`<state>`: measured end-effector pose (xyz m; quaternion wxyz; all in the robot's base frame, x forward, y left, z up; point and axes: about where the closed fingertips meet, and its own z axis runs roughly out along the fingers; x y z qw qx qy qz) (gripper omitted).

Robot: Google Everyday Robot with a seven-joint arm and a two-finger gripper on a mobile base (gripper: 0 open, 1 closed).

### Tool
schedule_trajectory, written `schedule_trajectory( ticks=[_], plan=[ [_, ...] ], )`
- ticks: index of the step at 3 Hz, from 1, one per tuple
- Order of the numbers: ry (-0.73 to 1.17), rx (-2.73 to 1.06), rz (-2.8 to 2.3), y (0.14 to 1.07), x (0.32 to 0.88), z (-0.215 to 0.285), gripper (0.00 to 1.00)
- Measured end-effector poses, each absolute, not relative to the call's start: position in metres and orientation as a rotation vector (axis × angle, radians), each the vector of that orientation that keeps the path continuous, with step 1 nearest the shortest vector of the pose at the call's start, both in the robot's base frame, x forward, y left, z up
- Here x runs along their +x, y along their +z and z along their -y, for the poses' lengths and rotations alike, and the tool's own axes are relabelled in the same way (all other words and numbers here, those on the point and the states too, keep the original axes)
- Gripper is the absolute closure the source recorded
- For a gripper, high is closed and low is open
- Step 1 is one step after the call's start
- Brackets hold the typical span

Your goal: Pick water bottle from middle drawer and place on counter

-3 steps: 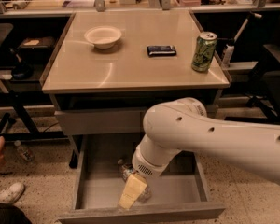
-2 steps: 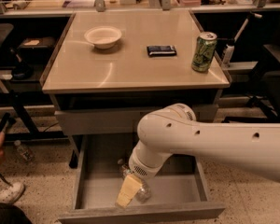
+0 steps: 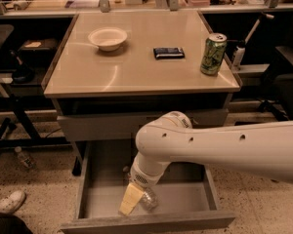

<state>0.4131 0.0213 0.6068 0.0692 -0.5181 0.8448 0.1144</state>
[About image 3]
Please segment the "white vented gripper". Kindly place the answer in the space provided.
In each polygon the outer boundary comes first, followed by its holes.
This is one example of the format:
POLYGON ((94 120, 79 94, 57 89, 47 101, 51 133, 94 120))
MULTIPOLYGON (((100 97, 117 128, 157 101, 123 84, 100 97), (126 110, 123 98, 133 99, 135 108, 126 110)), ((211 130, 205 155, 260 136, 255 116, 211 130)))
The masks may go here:
POLYGON ((163 177, 169 162, 158 162, 138 153, 130 169, 131 179, 126 188, 119 211, 129 215, 144 196, 144 188, 153 187, 163 177))

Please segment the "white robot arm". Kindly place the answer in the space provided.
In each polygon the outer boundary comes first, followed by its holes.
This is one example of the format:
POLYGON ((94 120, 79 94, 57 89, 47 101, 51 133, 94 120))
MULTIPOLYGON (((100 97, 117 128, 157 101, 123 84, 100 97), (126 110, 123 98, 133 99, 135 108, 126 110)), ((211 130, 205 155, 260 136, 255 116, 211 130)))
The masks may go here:
POLYGON ((293 121, 195 129, 172 111, 143 125, 119 211, 129 215, 173 162, 215 165, 293 184, 293 121))

